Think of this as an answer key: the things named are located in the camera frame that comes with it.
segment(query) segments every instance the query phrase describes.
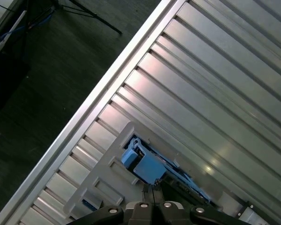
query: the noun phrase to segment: metal rod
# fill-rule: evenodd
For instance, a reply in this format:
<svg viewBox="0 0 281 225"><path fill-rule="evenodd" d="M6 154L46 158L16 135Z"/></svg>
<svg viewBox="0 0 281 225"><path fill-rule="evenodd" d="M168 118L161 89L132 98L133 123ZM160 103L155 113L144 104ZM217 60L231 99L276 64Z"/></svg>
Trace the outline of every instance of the metal rod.
<svg viewBox="0 0 281 225"><path fill-rule="evenodd" d="M38 15L36 18L34 18L32 21L30 21L30 24L33 24L35 21L37 21L39 18L42 18L43 15L45 15L52 7L48 7L45 11L43 11L40 15Z"/></svg>
<svg viewBox="0 0 281 225"><path fill-rule="evenodd" d="M113 29L114 31L116 31L119 34L122 34L122 32L115 28L114 26L112 26L110 23L108 23L106 20L102 19L101 17L99 17L97 14L93 13L92 11L90 11L89 9L87 9L86 7L84 7L82 4L80 4L79 2L77 2L76 0L69 0L71 3L73 3L74 5L78 6L79 8L83 9L86 13L92 15L94 18L96 18L97 20L101 21L102 23L104 23L105 25L109 26L111 29Z"/></svg>
<svg viewBox="0 0 281 225"><path fill-rule="evenodd" d="M77 15L83 15L83 16L87 16L87 17L90 17L90 18L94 18L93 16L91 16L91 15L84 15L84 14L81 14L81 13L76 13L76 12L72 12L72 11L69 11L69 10L63 10L63 11L65 11L65 12L68 12L68 13L73 13L73 14L77 14Z"/></svg>
<svg viewBox="0 0 281 225"><path fill-rule="evenodd" d="M27 42L27 33L28 33L28 29L29 29L29 17L30 17L31 4L32 4L32 2L27 0L27 4L26 4L26 11L27 12L26 12L24 36L23 36L23 41L22 41L22 46L21 46L20 59L23 59L24 54L25 54L25 47L26 47L26 42Z"/></svg>
<svg viewBox="0 0 281 225"><path fill-rule="evenodd" d="M84 13L85 13L84 10L81 10L81 9L78 9L78 8L73 8L73 7L69 7L69 6L66 6L66 5L61 5L61 6L62 6L62 7L66 7L66 8L75 9L75 10L77 10L77 11L80 11L80 12L84 12Z"/></svg>

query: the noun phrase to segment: black mount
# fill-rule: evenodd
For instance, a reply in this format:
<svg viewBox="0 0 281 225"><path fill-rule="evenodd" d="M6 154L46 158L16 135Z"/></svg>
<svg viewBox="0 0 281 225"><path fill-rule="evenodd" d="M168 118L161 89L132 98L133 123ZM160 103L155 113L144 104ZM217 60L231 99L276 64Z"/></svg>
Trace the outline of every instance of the black mount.
<svg viewBox="0 0 281 225"><path fill-rule="evenodd" d="M134 202L126 206L105 206L69 225L248 225L213 207L194 206L186 212L177 202Z"/></svg>

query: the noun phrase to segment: gray floor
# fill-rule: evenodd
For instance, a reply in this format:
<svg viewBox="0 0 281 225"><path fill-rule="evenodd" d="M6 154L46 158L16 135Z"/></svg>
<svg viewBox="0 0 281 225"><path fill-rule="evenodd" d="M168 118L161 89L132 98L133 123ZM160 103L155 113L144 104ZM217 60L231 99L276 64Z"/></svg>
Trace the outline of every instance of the gray floor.
<svg viewBox="0 0 281 225"><path fill-rule="evenodd" d="M29 33L25 59L31 71L0 112L0 210L159 0L80 2L123 35L62 11Z"/></svg>

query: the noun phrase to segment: screw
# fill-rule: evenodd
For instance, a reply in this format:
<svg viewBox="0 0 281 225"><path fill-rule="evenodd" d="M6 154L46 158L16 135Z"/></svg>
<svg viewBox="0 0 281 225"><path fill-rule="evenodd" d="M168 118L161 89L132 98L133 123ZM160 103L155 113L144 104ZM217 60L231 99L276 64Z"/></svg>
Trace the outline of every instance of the screw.
<svg viewBox="0 0 281 225"><path fill-rule="evenodd" d="M197 211L198 213L203 213L203 212L205 212L205 210L204 210L203 208L196 208L196 211Z"/></svg>
<svg viewBox="0 0 281 225"><path fill-rule="evenodd" d="M110 210L109 210L110 213L116 213L117 211L118 211L118 210L115 210L115 209L110 209Z"/></svg>
<svg viewBox="0 0 281 225"><path fill-rule="evenodd" d="M172 206L172 204L171 204L171 203L169 203L169 202L166 202L166 203L164 203L164 204L163 204L163 206L164 206L164 207L166 207L166 208L169 208L169 207L171 207L171 206Z"/></svg>

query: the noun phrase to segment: tripod leg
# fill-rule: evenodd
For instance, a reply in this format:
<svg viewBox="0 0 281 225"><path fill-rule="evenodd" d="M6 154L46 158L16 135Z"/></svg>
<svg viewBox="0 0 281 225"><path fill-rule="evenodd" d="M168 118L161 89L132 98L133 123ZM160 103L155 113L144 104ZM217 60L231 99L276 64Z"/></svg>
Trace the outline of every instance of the tripod leg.
<svg viewBox="0 0 281 225"><path fill-rule="evenodd" d="M94 18L96 18L97 20L101 21L102 23L104 23L105 25L109 26L111 29L113 29L114 31L116 31L119 34L122 34L122 32L120 30L118 30L117 28L115 28L114 26L112 26L110 23L108 23L106 20L102 19L101 17L99 17L97 14L93 13L92 11L90 11L89 9L87 9L86 7L84 7L82 4L80 4L79 2L77 2L76 0L69 0L71 3L73 3L74 5L78 6L79 8L83 9L86 13L92 15Z"/></svg>

